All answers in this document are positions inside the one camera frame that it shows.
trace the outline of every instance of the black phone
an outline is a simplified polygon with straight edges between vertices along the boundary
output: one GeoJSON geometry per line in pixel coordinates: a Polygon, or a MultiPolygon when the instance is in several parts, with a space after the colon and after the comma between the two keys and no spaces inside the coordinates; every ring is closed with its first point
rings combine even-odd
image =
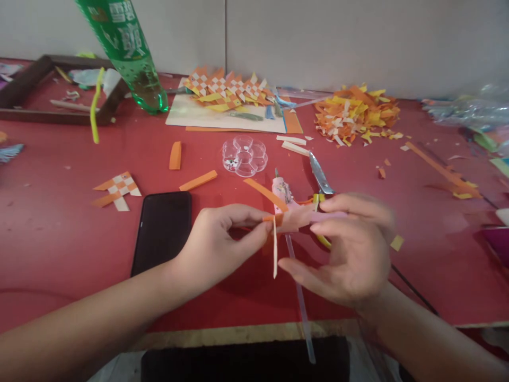
{"type": "Polygon", "coordinates": [[[191,194],[147,195],[143,200],[131,277],[175,258],[191,233],[191,194]]]}

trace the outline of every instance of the woven paper craft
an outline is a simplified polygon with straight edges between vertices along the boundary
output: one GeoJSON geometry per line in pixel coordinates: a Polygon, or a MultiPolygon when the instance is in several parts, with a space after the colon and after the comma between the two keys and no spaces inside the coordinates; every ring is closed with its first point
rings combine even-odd
{"type": "Polygon", "coordinates": [[[133,196],[141,196],[142,194],[139,192],[138,186],[134,183],[134,179],[131,174],[126,171],[120,175],[115,176],[114,178],[104,182],[101,185],[98,185],[94,188],[94,190],[98,191],[106,191],[110,193],[110,195],[102,197],[100,199],[92,202],[93,205],[97,207],[104,207],[110,203],[114,203],[117,211],[129,211],[129,206],[124,199],[124,195],[131,194],[133,196]]]}
{"type": "Polygon", "coordinates": [[[255,106],[273,105],[274,94],[267,88],[267,80],[258,82],[255,73],[246,82],[242,76],[235,77],[234,72],[224,77],[224,69],[220,68],[211,76],[207,75],[207,67],[196,68],[184,82],[184,86],[198,97],[193,98],[203,104],[204,107],[215,111],[228,111],[242,107],[243,103],[251,103],[255,106]]]}

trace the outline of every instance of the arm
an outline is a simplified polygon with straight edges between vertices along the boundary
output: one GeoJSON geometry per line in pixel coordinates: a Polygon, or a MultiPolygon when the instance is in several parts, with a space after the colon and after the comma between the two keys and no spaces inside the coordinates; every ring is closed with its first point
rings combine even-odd
{"type": "Polygon", "coordinates": [[[312,292],[354,308],[417,381],[509,380],[500,360],[389,284],[395,222],[387,207],[356,194],[320,206],[349,213],[311,227],[332,238],[330,264],[316,270],[285,258],[281,268],[312,292]]]}
{"type": "Polygon", "coordinates": [[[267,239],[267,215],[243,205],[203,210],[182,252],[102,292],[0,336],[0,380],[87,380],[168,311],[233,273],[267,239]],[[231,227],[254,227],[240,241],[231,227]]]}
{"type": "Polygon", "coordinates": [[[357,312],[417,381],[509,380],[500,360],[390,284],[357,312]]]}

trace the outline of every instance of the finger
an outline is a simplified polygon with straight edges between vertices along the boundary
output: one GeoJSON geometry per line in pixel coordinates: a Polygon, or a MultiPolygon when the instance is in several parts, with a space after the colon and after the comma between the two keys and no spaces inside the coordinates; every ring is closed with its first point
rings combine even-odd
{"type": "Polygon", "coordinates": [[[316,235],[355,242],[364,242],[371,235],[380,234],[376,226],[358,219],[327,219],[313,224],[310,230],[316,235]]]}
{"type": "Polygon", "coordinates": [[[256,253],[267,241],[267,236],[272,230],[272,222],[258,224],[251,232],[241,240],[233,244],[235,257],[244,262],[256,253]]]}
{"type": "Polygon", "coordinates": [[[366,218],[378,218],[390,222],[392,211],[377,199],[362,194],[344,193],[320,203],[325,212],[343,211],[366,218]]]}
{"type": "Polygon", "coordinates": [[[311,292],[327,298],[327,284],[320,278],[320,274],[316,269],[308,267],[297,259],[288,257],[279,260],[278,265],[283,270],[287,271],[290,276],[293,277],[295,282],[299,283],[311,292]]]}
{"type": "Polygon", "coordinates": [[[257,210],[245,204],[229,204],[217,209],[221,220],[230,227],[252,227],[259,224],[268,212],[257,210]]]}

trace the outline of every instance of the flower-shaped container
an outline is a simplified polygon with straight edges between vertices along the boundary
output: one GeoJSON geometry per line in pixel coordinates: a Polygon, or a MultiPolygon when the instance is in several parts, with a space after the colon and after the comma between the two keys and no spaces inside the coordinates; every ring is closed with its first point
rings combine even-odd
{"type": "Polygon", "coordinates": [[[250,178],[267,166],[265,145],[248,135],[239,135],[223,144],[223,166],[243,178],[250,178]]]}

